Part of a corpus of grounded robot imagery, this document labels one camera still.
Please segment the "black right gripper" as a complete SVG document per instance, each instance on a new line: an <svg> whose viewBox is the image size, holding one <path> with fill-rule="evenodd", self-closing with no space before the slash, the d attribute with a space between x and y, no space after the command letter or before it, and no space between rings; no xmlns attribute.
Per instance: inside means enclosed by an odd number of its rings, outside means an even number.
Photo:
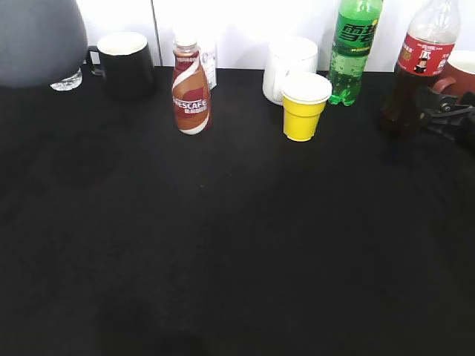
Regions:
<svg viewBox="0 0 475 356"><path fill-rule="evenodd" d="M474 92L458 97L423 87L416 91L414 102L421 128L454 141L462 148L474 148Z"/></svg>

